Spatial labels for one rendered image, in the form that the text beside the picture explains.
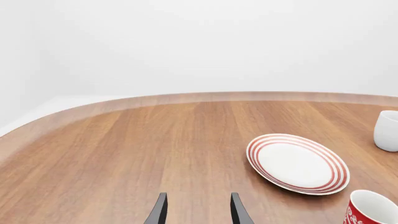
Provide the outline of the red patterned mug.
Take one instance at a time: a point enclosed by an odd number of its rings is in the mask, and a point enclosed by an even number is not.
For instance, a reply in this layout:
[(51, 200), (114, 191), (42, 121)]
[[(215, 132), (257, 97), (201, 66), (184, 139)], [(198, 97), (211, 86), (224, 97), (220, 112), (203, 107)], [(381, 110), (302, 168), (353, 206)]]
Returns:
[(343, 224), (398, 224), (398, 205), (369, 190), (350, 194)]

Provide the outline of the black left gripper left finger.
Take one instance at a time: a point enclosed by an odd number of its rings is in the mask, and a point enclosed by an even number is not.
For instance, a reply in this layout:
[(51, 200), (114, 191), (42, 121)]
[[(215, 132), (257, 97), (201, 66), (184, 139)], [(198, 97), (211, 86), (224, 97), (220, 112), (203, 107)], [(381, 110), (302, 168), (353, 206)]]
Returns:
[(167, 194), (162, 192), (144, 224), (165, 224), (167, 219)]

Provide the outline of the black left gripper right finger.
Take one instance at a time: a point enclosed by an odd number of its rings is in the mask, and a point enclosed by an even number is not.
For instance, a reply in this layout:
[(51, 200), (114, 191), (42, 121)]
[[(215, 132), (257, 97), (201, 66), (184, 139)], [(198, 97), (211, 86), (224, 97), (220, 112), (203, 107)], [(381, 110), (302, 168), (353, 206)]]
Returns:
[(236, 192), (231, 194), (230, 212), (232, 224), (254, 224)]

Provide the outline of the white plate with red rings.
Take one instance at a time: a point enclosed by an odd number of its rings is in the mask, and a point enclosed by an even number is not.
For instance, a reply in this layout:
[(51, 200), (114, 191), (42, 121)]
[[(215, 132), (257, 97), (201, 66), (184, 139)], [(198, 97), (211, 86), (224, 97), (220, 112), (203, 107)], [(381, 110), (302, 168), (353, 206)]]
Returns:
[(248, 144), (246, 157), (263, 178), (300, 194), (335, 194), (350, 181), (348, 166), (342, 158), (320, 143), (300, 136), (258, 136)]

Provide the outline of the white mug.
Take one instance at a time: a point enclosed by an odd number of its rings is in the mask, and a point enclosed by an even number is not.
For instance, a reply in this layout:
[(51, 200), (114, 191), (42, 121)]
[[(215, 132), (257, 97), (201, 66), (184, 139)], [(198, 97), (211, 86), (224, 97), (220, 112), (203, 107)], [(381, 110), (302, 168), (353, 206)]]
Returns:
[(398, 152), (398, 111), (381, 111), (374, 127), (375, 145), (388, 152)]

